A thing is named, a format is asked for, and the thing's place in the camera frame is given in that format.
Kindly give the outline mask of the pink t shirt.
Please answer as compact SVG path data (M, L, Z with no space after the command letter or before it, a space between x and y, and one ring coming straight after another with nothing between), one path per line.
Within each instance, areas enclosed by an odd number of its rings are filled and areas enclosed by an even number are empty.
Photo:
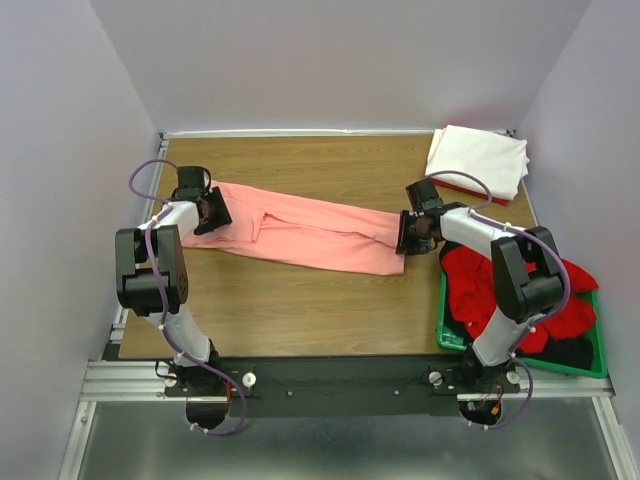
M182 245L309 268L379 276L404 273L400 216L217 182L232 223Z

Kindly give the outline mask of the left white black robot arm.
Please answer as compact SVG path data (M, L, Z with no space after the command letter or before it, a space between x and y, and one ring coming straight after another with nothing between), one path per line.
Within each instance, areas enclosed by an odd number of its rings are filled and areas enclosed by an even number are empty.
M189 279L182 241L232 224L221 190L212 185L208 169L174 166L177 186L168 198L144 193L134 180L152 160L129 178L129 189L141 198L159 202L150 220L115 234L116 294L120 305L145 318L169 345L174 364L189 368L187 382L201 395L214 393L222 380L219 355L201 332L187 306Z

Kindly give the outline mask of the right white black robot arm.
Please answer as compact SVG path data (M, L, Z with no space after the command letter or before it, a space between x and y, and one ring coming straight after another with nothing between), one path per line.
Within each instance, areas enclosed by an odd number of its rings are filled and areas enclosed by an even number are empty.
M407 186L406 193L411 208L400 214L398 254L426 254L449 241L491 262L496 308L452 374L457 386L483 391L513 364L525 336L564 310L569 274L546 228L514 227L476 207L446 203L427 177Z

